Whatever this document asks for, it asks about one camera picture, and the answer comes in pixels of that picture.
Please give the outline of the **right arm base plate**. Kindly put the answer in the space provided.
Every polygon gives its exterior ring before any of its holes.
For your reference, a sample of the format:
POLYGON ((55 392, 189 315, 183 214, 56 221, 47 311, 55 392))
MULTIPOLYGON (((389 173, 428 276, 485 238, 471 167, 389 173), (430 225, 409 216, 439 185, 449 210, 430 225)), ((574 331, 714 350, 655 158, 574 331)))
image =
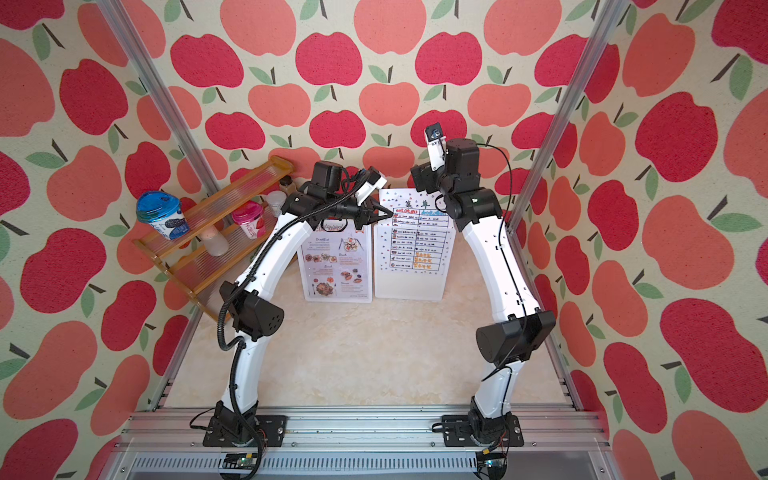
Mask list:
POLYGON ((495 419, 483 419, 474 413, 443 415, 432 425, 432 432, 442 435, 446 447, 522 447, 525 444, 519 419, 511 413, 495 419))

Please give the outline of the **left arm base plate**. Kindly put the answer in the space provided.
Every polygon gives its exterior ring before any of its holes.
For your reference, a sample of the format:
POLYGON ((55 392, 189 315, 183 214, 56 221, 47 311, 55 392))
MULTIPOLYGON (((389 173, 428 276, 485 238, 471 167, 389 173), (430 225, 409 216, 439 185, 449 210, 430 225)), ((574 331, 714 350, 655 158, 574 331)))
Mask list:
MULTIPOLYGON (((287 417, 282 415, 246 415, 247 423, 262 435, 268 447, 281 447, 285 436, 287 417)), ((205 447, 255 448, 256 440, 245 427, 234 419, 214 417, 206 428, 202 445, 205 447)))

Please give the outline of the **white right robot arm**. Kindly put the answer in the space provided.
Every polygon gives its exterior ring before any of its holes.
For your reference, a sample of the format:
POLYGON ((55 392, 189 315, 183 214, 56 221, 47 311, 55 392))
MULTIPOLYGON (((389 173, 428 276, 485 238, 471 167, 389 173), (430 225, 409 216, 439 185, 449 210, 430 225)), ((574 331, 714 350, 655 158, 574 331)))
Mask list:
POLYGON ((429 162, 411 169, 420 192, 442 195, 480 268, 493 322, 476 330, 480 354, 489 364, 471 399, 467 424, 485 448, 523 444, 509 400, 517 377, 553 330, 556 320, 536 300, 516 262, 496 194, 481 185, 480 148, 471 139, 428 139, 429 162))

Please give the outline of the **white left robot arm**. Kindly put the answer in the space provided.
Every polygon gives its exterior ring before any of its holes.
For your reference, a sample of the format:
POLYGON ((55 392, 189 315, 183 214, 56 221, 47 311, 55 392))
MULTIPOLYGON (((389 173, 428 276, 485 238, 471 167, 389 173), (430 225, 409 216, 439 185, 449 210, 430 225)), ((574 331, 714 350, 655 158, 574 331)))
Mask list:
POLYGON ((333 162, 320 161, 312 178, 287 196, 275 227, 248 268, 223 282, 216 338, 220 350, 232 350, 227 387, 215 409, 215 421, 246 443, 257 437, 255 410, 263 359, 284 310, 271 302, 279 280, 303 243, 327 219, 349 220, 357 229, 388 219, 392 212, 371 198, 387 180, 377 169, 350 176, 333 162))

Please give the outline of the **white dotted menu sheet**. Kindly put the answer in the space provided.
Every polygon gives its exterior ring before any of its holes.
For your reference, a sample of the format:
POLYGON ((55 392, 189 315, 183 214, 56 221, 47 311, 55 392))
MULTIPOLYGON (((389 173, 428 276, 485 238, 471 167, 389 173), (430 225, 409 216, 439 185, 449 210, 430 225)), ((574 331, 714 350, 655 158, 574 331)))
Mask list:
POLYGON ((444 277, 450 265, 456 229, 438 193, 384 189, 379 203, 392 216, 378 222, 373 239, 380 272, 444 277))

